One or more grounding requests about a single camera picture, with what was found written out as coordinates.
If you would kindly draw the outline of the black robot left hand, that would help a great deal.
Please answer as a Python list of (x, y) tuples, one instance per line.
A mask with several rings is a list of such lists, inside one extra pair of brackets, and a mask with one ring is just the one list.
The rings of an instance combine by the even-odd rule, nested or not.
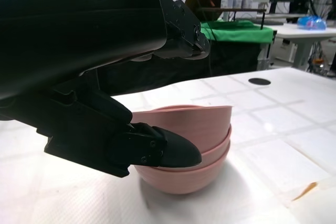
[(145, 123), (101, 88), (108, 65), (203, 59), (198, 18), (173, 0), (1, 0), (1, 119), (46, 136), (45, 153), (125, 177), (131, 165), (184, 168), (189, 140)]

